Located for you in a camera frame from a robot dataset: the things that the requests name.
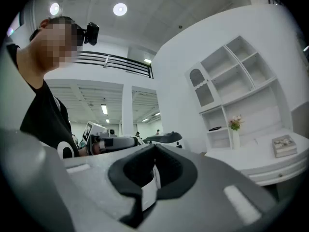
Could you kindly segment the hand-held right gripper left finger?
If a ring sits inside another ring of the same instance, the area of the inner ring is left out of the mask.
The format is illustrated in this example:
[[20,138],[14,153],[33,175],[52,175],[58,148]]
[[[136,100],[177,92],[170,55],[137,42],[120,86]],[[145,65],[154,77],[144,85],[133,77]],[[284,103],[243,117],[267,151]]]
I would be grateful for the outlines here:
[[153,145],[140,145],[98,156],[64,159],[67,171],[63,195],[76,232],[156,232],[155,211],[136,228],[121,221],[132,213],[135,198],[120,194],[109,180],[109,168],[119,159],[134,157]]

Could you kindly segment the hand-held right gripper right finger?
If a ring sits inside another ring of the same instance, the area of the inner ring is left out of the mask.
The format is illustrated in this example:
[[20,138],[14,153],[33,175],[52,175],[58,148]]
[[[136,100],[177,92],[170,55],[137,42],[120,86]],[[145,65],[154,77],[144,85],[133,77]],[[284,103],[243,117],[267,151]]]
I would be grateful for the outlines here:
[[139,232],[264,232],[282,213],[285,204],[228,164],[165,149],[191,161],[197,179],[183,196],[158,200]]

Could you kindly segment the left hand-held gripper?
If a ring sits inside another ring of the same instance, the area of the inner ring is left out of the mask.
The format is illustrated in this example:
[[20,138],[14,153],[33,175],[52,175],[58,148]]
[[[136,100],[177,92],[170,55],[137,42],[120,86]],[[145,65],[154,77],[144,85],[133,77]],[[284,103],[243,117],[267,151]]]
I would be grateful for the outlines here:
[[136,137],[117,137],[114,131],[88,121],[82,135],[86,152],[89,155],[110,153],[138,146]]

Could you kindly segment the white table top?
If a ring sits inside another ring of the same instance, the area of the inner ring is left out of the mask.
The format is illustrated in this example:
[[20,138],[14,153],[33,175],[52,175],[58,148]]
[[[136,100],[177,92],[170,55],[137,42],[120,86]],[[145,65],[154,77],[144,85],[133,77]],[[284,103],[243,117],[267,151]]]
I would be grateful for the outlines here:
[[[276,158],[272,139],[284,135],[294,140],[297,153]],[[251,140],[239,150],[215,149],[205,155],[227,163],[282,200],[294,195],[305,178],[309,167],[309,139],[281,129]]]

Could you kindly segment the white shelf cabinet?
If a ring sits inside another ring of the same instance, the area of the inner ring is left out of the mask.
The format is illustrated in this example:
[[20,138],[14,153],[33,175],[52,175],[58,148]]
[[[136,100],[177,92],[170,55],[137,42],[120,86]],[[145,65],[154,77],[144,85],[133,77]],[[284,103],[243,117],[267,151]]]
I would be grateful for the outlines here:
[[[237,36],[199,61],[209,74],[222,105],[199,114],[207,150],[233,149],[228,121],[241,115],[240,146],[281,129],[293,131],[291,111],[281,84],[261,54]],[[216,131],[209,129],[222,126]]]

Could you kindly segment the white vase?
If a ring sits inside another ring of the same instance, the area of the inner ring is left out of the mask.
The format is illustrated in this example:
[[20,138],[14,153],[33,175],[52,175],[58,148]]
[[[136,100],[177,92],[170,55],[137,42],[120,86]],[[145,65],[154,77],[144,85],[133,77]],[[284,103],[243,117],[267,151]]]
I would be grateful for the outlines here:
[[233,149],[239,150],[240,149],[240,137],[239,137],[239,132],[237,130],[232,130],[232,139],[233,139]]

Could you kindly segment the person's black t-shirt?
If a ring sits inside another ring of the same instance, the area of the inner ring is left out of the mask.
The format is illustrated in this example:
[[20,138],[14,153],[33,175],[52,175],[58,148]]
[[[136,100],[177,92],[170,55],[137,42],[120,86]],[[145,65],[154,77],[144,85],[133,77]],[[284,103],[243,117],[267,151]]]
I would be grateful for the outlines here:
[[55,148],[62,158],[79,157],[79,150],[71,134],[67,109],[50,91],[44,80],[46,73],[35,61],[30,45],[22,49],[9,41],[6,48],[19,73],[36,94],[22,121],[21,131]]

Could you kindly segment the black balcony railing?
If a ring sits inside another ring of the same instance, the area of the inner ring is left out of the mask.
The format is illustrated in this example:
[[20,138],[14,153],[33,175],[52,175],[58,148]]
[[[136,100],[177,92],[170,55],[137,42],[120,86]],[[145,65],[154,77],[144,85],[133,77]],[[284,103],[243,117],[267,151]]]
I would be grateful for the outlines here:
[[151,64],[125,58],[117,55],[111,55],[93,51],[81,51],[74,61],[76,64],[88,64],[100,66],[103,68],[113,68],[126,71],[132,74],[138,74],[153,79],[153,71]]

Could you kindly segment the pink flower bouquet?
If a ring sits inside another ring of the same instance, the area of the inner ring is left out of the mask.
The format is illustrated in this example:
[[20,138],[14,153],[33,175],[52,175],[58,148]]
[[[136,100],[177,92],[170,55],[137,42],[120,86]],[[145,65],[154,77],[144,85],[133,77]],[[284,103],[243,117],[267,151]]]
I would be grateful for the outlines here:
[[228,121],[228,126],[231,130],[238,131],[243,123],[244,123],[244,120],[242,119],[241,115],[238,115],[238,116],[233,116]]

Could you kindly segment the grey hardcover book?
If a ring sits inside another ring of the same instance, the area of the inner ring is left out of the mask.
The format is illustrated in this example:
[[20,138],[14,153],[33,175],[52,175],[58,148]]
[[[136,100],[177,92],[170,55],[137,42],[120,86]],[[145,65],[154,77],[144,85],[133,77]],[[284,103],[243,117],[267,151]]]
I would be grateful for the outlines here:
[[281,158],[297,153],[297,147],[290,135],[272,139],[272,147],[276,158]]

